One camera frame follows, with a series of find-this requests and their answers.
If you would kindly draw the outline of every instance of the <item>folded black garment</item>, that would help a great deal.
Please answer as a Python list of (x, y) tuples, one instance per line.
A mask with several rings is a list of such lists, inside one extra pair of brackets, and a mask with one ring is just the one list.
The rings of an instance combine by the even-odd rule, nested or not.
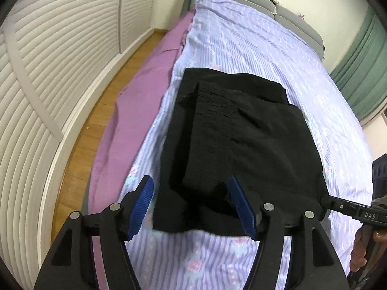
[(187, 68), (161, 155), (154, 229), (245, 235), (227, 191), (233, 175), (264, 203), (324, 218), (321, 159), (285, 89), (255, 75)]

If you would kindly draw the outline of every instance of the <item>lavender striped duvet cover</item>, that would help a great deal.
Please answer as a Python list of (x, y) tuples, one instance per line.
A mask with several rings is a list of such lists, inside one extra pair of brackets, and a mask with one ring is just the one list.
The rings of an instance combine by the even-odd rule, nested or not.
[[(158, 185), (160, 154), (186, 67), (251, 73), (278, 82), (308, 123), (331, 195), (368, 204), (372, 158), (362, 129), (316, 53), (293, 32), (248, 6), (230, 0), (197, 0), (196, 15), (171, 85), (125, 181), (120, 199), (144, 175)], [(242, 289), (258, 243), (202, 231), (167, 234), (152, 230), (152, 208), (140, 233), (127, 244), (143, 290)], [(323, 221), (346, 273), (359, 222), (332, 212)], [(284, 241), (276, 289), (283, 289), (291, 239)]]

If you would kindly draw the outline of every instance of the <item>gray upholstered headboard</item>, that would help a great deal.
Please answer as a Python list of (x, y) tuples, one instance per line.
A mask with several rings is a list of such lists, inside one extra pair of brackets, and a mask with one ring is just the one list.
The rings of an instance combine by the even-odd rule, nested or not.
[[(302, 38), (320, 57), (324, 57), (324, 43), (321, 36), (303, 19), (288, 9), (275, 5), (271, 0), (234, 0), (236, 2), (251, 6), (256, 10), (270, 16), (285, 28), (291, 30)], [(181, 16), (190, 9), (195, 8), (196, 0), (184, 0)]]

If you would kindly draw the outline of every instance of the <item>metal screw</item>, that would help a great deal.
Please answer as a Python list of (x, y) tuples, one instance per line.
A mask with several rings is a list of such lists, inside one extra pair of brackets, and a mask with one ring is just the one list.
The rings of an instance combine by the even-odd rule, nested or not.
[(119, 210), (121, 208), (121, 205), (119, 203), (113, 203), (110, 205), (110, 210)]
[(270, 203), (266, 203), (264, 205), (264, 209), (269, 210), (269, 211), (274, 210), (274, 205), (270, 204)]
[(71, 218), (71, 219), (77, 219), (79, 216), (80, 216), (80, 213), (79, 213), (78, 211), (73, 211), (73, 212), (70, 214), (70, 218)]
[(306, 216), (307, 218), (309, 218), (309, 219), (313, 219), (313, 218), (314, 218), (314, 213), (313, 213), (312, 211), (310, 211), (310, 210), (307, 210), (307, 211), (305, 212), (305, 216)]

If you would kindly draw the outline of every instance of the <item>closet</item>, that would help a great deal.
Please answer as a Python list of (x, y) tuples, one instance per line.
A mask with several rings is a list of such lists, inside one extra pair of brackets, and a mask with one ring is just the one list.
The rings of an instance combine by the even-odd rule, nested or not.
[(25, 289), (78, 133), (152, 34), (153, 1), (18, 0), (0, 27), (0, 256)]

